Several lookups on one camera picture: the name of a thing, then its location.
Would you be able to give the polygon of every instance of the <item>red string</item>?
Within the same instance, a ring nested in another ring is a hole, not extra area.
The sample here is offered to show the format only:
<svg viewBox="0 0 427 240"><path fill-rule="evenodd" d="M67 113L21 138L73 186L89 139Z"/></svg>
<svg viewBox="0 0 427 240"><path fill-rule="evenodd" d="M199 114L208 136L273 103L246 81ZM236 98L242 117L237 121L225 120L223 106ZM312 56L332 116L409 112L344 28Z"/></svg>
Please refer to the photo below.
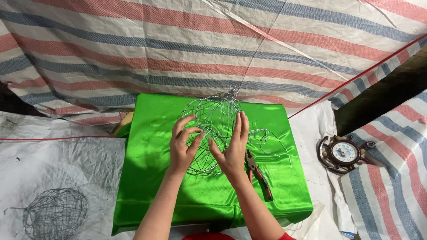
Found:
<svg viewBox="0 0 427 240"><path fill-rule="evenodd" d="M115 138L115 137L111 137L111 136L81 136L81 137L32 138L32 139L0 138L0 141L50 141L50 140L73 139L73 138Z"/></svg>
<svg viewBox="0 0 427 240"><path fill-rule="evenodd" d="M318 102L322 101L324 98L326 98L327 96L331 95L332 93L334 93L334 92L335 92L335 91L337 91L338 89L340 89L340 88L344 87L345 85L349 84L350 82L352 82L352 81L356 80L357 78L359 78L359 77L360 77L360 76L362 76L363 74L365 74L365 73L369 72L370 70L374 69L374 67L376 67L376 66L378 66L378 65L380 65L380 64L382 64L382 63L384 63L385 61L389 60L390 58L392 58L392 57L396 56L396 55L397 55L398 53L400 53L401 51L405 50L406 48L408 48L408 47L409 47L409 46L411 46L412 44L414 44L414 43L418 42L419 40L421 40L421 39L423 39L423 38L425 38L425 37L427 37L427 34L424 34L424 35L422 35L421 37L419 37L419 38L417 38L417 39L413 40L412 42L408 43L408 44L407 44L406 46L404 46L403 48L401 48L401 49L397 50L396 52L394 52L394 53L393 53L393 54L391 54L390 56L388 56L388 57L384 58L383 60L381 60L381 61L380 61L380 62L378 62L377 64L373 65L372 67L370 67L370 68L366 69L365 71L363 71L363 72L362 72L362 73L360 73L359 75L355 76L354 78L352 78L352 79L350 79L350 80L348 80L348 81L344 82L344 83L343 83L343 84L341 84L339 87L335 88L334 90L332 90L332 91L331 91L331 92L329 92L328 94L324 95L323 97L321 97L321 98L317 99L315 102L311 103L311 104L310 104L310 105L308 105L307 107L305 107L305 108L303 108L303 109L299 110L297 113L295 113L294 115L290 116L289 118L291 118L291 117L293 117L293 116L297 115L298 113L300 113L300 112L304 111L305 109L307 109L307 108L309 108L309 107L313 106L314 104L316 104L316 103L318 103Z"/></svg>

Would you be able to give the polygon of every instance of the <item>pliers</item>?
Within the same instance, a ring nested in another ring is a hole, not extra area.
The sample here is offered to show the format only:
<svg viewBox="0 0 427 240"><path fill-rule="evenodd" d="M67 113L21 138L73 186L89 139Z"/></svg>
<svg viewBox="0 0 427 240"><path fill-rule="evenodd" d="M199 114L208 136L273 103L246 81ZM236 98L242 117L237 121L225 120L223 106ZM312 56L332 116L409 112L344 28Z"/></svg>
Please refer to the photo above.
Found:
<svg viewBox="0 0 427 240"><path fill-rule="evenodd" d="M249 168L249 171L248 171L249 181L251 181L252 183L252 175L253 175L253 172L255 172L255 174L258 176L258 178L261 180L261 182L264 185L265 193L268 199L270 201L273 201L273 195L271 194L270 186L268 185L266 178L260 171L259 166L255 163L254 156L252 155L249 149L246 149L245 159L246 159L246 162L248 163L248 168Z"/></svg>

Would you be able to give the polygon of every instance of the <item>wire sculpture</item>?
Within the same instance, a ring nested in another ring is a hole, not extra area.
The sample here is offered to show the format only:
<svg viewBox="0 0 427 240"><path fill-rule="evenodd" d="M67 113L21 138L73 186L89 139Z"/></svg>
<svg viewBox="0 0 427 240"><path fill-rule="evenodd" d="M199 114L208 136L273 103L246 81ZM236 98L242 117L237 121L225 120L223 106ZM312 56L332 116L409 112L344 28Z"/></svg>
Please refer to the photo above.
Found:
<svg viewBox="0 0 427 240"><path fill-rule="evenodd" d="M184 128L197 127L205 133L194 161L188 168L188 173L202 176L215 176L222 173L221 168L209 151L208 139L212 138L221 152L227 149L233 133L236 114L242 111L240 101L236 98L237 93L237 87L234 87L230 88L227 93L196 99L185 106L179 117L186 117L190 114L195 114L196 117L193 122L188 123ZM269 133L279 140L274 133L267 129L255 129L249 131L248 143L260 145L261 150L264 152L262 145L266 143ZM187 145L191 144L194 138L195 135L191 135ZM287 153L286 147L282 142L280 144Z"/></svg>
<svg viewBox="0 0 427 240"><path fill-rule="evenodd" d="M72 188L56 188L44 191L26 208L12 209L24 211L22 223L29 238L65 240L82 225L88 201Z"/></svg>

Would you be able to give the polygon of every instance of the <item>green satin cloth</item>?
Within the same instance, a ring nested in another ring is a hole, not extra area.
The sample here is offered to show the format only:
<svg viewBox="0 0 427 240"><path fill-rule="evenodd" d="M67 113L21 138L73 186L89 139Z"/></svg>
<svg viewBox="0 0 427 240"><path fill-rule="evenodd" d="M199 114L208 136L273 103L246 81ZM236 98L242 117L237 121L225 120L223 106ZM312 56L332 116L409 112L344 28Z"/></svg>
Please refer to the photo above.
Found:
<svg viewBox="0 0 427 240"><path fill-rule="evenodd" d="M136 230L147 212L170 163L171 129L186 104L193 98L160 94L140 94L126 147L120 177L112 235ZM307 218L313 211L305 176L298 157L287 114L282 105L241 103L251 125L272 131L286 147L269 135L262 146L248 144L256 163L267 179L274 201L269 202L261 183L253 186L268 209L285 225ZM194 176L186 174L179 189L172 226L210 223L213 228L244 226L236 193L224 174Z"/></svg>

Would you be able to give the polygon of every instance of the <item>clock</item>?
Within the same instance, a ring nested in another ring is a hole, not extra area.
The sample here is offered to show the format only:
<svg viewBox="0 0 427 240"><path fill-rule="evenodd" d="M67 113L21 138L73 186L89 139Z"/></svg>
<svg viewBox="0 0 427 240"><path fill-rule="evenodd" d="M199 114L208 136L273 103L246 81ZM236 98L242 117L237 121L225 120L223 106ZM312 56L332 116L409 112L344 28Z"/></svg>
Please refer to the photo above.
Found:
<svg viewBox="0 0 427 240"><path fill-rule="evenodd" d="M375 148L377 145L373 141L368 141L358 146L351 141L353 136L347 139L333 136L324 137L317 146L317 157L326 169L338 174L346 174L356 168L359 160L364 160L366 150Z"/></svg>

